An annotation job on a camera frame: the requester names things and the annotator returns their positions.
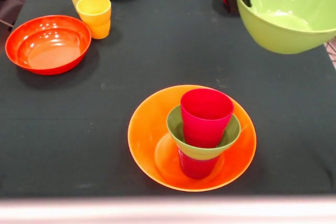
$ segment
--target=lime green bowl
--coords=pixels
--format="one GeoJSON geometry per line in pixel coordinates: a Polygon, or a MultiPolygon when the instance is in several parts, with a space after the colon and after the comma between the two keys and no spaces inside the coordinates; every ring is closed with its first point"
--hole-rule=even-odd
{"type": "Polygon", "coordinates": [[[185,143],[183,137],[183,122],[181,106],[175,107],[167,117],[169,133],[174,138],[179,149],[187,156],[197,160],[208,160],[219,156],[223,151],[229,149],[240,135],[240,122],[233,114],[229,124],[226,126],[223,138],[217,148],[199,148],[185,143]]]}
{"type": "Polygon", "coordinates": [[[336,36],[335,0],[237,0],[240,16],[260,46],[297,54],[336,36]]]}

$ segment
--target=bowl rim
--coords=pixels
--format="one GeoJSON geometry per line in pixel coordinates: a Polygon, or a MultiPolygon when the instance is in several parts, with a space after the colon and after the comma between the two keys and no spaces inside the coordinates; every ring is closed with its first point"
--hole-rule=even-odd
{"type": "Polygon", "coordinates": [[[287,27],[284,27],[284,26],[280,26],[280,25],[274,24],[274,23],[272,23],[268,20],[263,19],[258,14],[252,12],[251,8],[246,6],[245,3],[243,2],[243,0],[237,0],[237,1],[239,1],[245,9],[247,9],[251,14],[253,14],[255,17],[260,19],[262,22],[268,23],[272,26],[278,27],[278,28],[280,28],[282,30],[285,30],[285,31],[290,31],[290,32],[295,33],[295,34],[305,34],[305,35],[328,34],[328,33],[336,32],[336,27],[333,28],[333,29],[307,31],[307,30],[293,29],[293,28],[287,28],[287,27]]]}
{"type": "Polygon", "coordinates": [[[242,132],[242,127],[241,127],[241,124],[240,124],[240,121],[239,121],[238,117],[233,113],[232,116],[236,119],[236,121],[238,122],[238,125],[239,125],[239,133],[238,133],[238,135],[236,136],[236,138],[235,138],[231,143],[226,144],[226,145],[223,145],[223,146],[221,146],[221,147],[215,147],[215,148],[201,148],[201,147],[196,147],[196,146],[193,146],[193,145],[189,145],[189,144],[187,144],[187,143],[181,141],[180,139],[178,139],[178,138],[171,132],[171,130],[170,130],[169,126],[168,126],[168,118],[169,118],[170,114],[171,114],[174,110],[176,110],[178,107],[181,107],[181,105],[178,105],[178,106],[174,107],[174,108],[169,112],[169,114],[168,114],[168,116],[167,116],[167,118],[166,118],[166,126],[167,126],[167,129],[168,129],[169,134],[171,134],[171,136],[172,136],[175,140],[177,140],[179,143],[181,143],[182,145],[184,145],[184,146],[186,146],[186,147],[188,147],[188,148],[191,148],[191,149],[196,150],[196,151],[206,151],[206,152],[219,151],[219,150],[226,149],[226,148],[230,147],[230,146],[233,145],[233,144],[237,141],[237,139],[240,137],[240,134],[241,134],[241,132],[242,132]]]}
{"type": "Polygon", "coordinates": [[[77,57],[76,59],[74,59],[74,60],[72,60],[72,61],[70,61],[70,62],[68,62],[68,63],[62,65],[62,66],[59,66],[59,67],[55,67],[55,68],[39,68],[39,69],[37,69],[37,68],[32,68],[32,67],[30,67],[30,66],[29,66],[29,67],[28,67],[28,66],[24,66],[24,65],[19,64],[18,62],[13,61],[12,58],[11,58],[11,57],[9,56],[9,54],[8,54],[8,49],[7,49],[7,48],[8,48],[8,42],[9,42],[10,38],[13,36],[13,34],[15,34],[15,31],[16,31],[16,30],[19,30],[19,29],[21,29],[24,25],[27,25],[27,24],[32,23],[32,22],[34,22],[34,21],[36,21],[36,20],[39,20],[39,19],[43,19],[43,18],[58,18],[58,17],[62,17],[62,18],[67,18],[67,19],[75,20],[76,22],[79,22],[80,24],[82,24],[82,25],[85,27],[85,29],[87,30],[87,32],[88,32],[89,35],[90,35],[90,36],[89,36],[89,42],[88,42],[88,44],[86,45],[86,47],[85,47],[85,49],[83,50],[83,52],[80,54],[80,56],[81,56],[82,54],[84,54],[85,52],[87,52],[88,49],[89,49],[89,47],[90,47],[90,45],[91,45],[92,35],[91,35],[91,31],[90,31],[89,27],[88,27],[83,21],[81,21],[81,20],[79,20],[79,19],[77,19],[77,18],[71,17],[71,16],[67,16],[67,15],[46,15],[46,16],[40,16],[40,17],[36,17],[36,18],[30,19],[30,20],[28,20],[28,21],[22,23],[22,24],[19,25],[18,27],[16,27],[16,28],[10,33],[9,37],[8,37],[7,40],[6,40],[6,44],[5,44],[5,52],[6,52],[6,56],[7,56],[7,58],[8,58],[12,63],[14,63],[15,65],[17,65],[17,66],[19,66],[19,67],[21,67],[21,68],[27,69],[27,70],[53,70],[53,69],[57,69],[57,68],[59,68],[59,67],[63,67],[63,66],[66,66],[66,65],[68,65],[68,64],[71,64],[72,62],[75,62],[76,60],[78,60],[78,58],[80,58],[80,56],[77,57]]]}

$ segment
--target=cup rim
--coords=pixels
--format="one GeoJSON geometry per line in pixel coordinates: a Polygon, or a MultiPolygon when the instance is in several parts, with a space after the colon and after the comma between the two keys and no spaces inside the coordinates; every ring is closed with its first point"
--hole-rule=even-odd
{"type": "Polygon", "coordinates": [[[78,5],[79,5],[79,3],[80,3],[81,1],[84,1],[84,0],[79,0],[79,1],[77,2],[77,4],[76,4],[76,11],[79,12],[80,14],[82,14],[82,15],[86,15],[86,16],[99,16],[99,15],[102,15],[102,14],[108,12],[108,11],[111,9],[111,6],[112,6],[111,1],[110,1],[110,0],[107,0],[107,1],[109,2],[109,7],[108,7],[106,10],[104,10],[104,11],[102,11],[102,12],[100,12],[100,13],[89,14],[89,13],[82,12],[82,11],[79,9],[78,5]]]}
{"type": "Polygon", "coordinates": [[[219,90],[216,90],[216,89],[202,89],[202,88],[199,88],[199,89],[193,89],[193,90],[190,90],[190,91],[184,93],[183,96],[181,97],[181,104],[180,104],[180,106],[181,106],[181,109],[183,108],[183,110],[184,110],[188,115],[193,116],[193,117],[195,117],[195,118],[197,118],[197,119],[200,119],[200,120],[203,120],[203,121],[207,121],[207,122],[216,122],[216,121],[223,120],[224,118],[227,118],[228,116],[231,116],[231,115],[233,114],[234,109],[235,109],[235,106],[234,106],[234,104],[233,104],[233,101],[231,100],[231,98],[230,98],[227,94],[225,94],[225,93],[223,93],[223,92],[220,92],[219,90]],[[185,97],[185,95],[186,95],[187,93],[189,93],[189,92],[194,91],[194,90],[209,90],[209,91],[211,91],[211,92],[220,93],[220,94],[224,95],[224,96],[230,101],[230,104],[231,104],[231,106],[232,106],[232,109],[230,110],[229,114],[227,114],[226,116],[224,116],[224,117],[222,117],[222,118],[219,118],[219,119],[205,119],[205,118],[201,118],[201,117],[199,117],[199,116],[195,116],[195,115],[193,115],[192,113],[190,113],[190,112],[185,108],[185,106],[182,105],[182,100],[183,100],[183,98],[185,97]]]}
{"type": "Polygon", "coordinates": [[[242,127],[241,127],[241,124],[240,124],[240,121],[239,121],[238,117],[233,113],[232,116],[237,120],[238,125],[239,125],[239,134],[237,135],[237,137],[236,137],[231,143],[226,144],[226,145],[221,146],[221,147],[215,147],[215,148],[202,148],[202,147],[196,147],[196,146],[193,146],[193,145],[189,145],[189,144],[187,144],[187,143],[181,141],[180,139],[178,139],[178,138],[175,136],[175,134],[173,134],[173,132],[171,132],[171,130],[170,130],[169,126],[168,126],[168,118],[169,118],[170,114],[173,112],[173,110],[175,110],[175,109],[178,108],[178,107],[180,107],[180,105],[174,107],[174,108],[169,112],[169,114],[168,114],[168,116],[167,116],[167,118],[166,118],[166,127],[168,128],[168,132],[169,132],[169,134],[171,134],[171,136],[172,136],[175,140],[177,140],[179,143],[181,143],[181,144],[183,144],[183,145],[185,145],[185,146],[191,147],[191,148],[194,149],[194,150],[208,151],[208,152],[210,152],[210,151],[214,151],[214,150],[225,149],[225,148],[227,148],[228,146],[233,145],[233,144],[237,141],[237,139],[240,137],[240,134],[241,134],[241,132],[242,132],[242,127]]]}

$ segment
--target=dark green tablecloth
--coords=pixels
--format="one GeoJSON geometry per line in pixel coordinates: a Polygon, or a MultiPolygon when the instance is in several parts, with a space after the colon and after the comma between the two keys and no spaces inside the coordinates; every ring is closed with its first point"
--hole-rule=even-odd
{"type": "MultiPolygon", "coordinates": [[[[78,17],[70,0],[28,0],[16,25],[78,17]]],[[[256,156],[234,183],[206,194],[334,193],[336,71],[321,46],[260,48],[221,0],[112,0],[111,34],[74,70],[38,76],[0,58],[0,195],[182,194],[133,161],[127,128],[150,94],[176,84],[224,91],[249,113],[256,156]]]]}

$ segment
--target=plastic bowl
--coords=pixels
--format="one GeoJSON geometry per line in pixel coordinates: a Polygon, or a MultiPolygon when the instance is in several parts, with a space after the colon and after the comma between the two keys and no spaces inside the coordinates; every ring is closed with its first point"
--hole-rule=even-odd
{"type": "Polygon", "coordinates": [[[183,137],[181,106],[175,107],[167,117],[167,128],[179,149],[187,156],[197,160],[209,160],[229,149],[239,138],[241,127],[235,114],[226,126],[223,138],[216,148],[200,148],[187,144],[183,137]]]}
{"type": "Polygon", "coordinates": [[[334,0],[237,0],[248,32],[260,46],[297,54],[336,36],[334,0]]]}
{"type": "Polygon", "coordinates": [[[19,67],[53,75],[74,68],[91,43],[89,28],[69,16],[44,16],[17,27],[8,37],[6,53],[19,67]]]}

